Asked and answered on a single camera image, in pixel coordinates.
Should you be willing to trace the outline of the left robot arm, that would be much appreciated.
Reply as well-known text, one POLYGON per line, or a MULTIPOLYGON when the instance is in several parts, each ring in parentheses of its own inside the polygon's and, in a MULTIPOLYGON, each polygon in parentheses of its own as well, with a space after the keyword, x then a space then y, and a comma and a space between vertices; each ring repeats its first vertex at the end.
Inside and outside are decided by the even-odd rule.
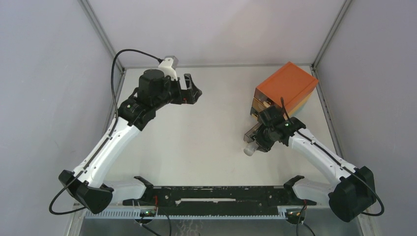
POLYGON ((109 130, 100 142, 74 170, 63 170, 59 181, 83 209, 93 214, 104 211, 110 204, 125 200, 137 200, 148 205, 154 192, 134 178, 131 181, 105 183, 109 169, 127 144, 156 117, 156 112, 168 104, 195 104, 202 91, 197 88, 192 76, 184 75, 186 88, 179 79, 161 69, 146 70, 138 79, 138 86, 116 110, 109 130))

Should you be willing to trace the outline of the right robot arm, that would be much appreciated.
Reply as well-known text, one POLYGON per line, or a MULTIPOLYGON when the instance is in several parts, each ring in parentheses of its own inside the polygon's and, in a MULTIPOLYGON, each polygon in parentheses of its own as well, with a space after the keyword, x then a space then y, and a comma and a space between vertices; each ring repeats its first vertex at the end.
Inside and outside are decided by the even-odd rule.
POLYGON ((284 191, 286 202, 298 204, 302 199, 329 207, 342 221, 350 222, 381 199, 375 190, 372 171, 363 166, 345 161, 325 147, 306 126, 296 119, 284 122, 285 144, 301 153, 323 176, 328 183, 311 181, 305 177, 296 180, 294 185, 284 191))

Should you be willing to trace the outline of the orange clear drawer organizer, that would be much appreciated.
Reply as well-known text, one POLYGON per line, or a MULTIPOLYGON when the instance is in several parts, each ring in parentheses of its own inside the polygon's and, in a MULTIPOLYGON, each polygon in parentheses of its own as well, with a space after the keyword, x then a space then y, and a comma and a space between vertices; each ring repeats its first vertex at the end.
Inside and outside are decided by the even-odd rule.
POLYGON ((294 115, 307 102, 319 81, 292 62, 286 63, 256 86, 250 115, 258 122, 244 135, 243 140, 252 142, 250 133, 260 126, 259 113, 270 106, 281 108, 281 99, 289 115, 294 115))

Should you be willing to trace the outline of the clear small bottle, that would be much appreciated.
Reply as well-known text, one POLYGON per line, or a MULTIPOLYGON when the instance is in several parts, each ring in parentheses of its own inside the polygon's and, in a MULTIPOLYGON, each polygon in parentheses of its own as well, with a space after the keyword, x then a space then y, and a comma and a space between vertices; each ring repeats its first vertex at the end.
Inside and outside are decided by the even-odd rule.
POLYGON ((248 143, 244 148, 243 152, 247 156, 252 156, 258 150, 258 144, 255 142, 248 143))

